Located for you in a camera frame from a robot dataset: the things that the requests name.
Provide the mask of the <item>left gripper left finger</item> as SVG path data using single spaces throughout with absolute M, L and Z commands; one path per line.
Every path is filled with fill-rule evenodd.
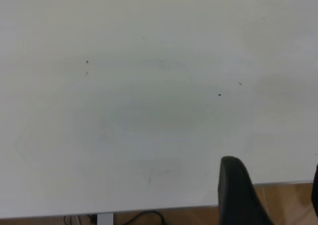
M 224 156 L 220 163 L 218 184 L 219 224 L 271 225 L 243 162 Z

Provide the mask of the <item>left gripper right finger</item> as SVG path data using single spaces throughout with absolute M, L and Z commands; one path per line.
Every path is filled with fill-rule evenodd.
M 318 165 L 316 167 L 315 176 L 313 180 L 311 200 L 314 210 L 318 211 Z

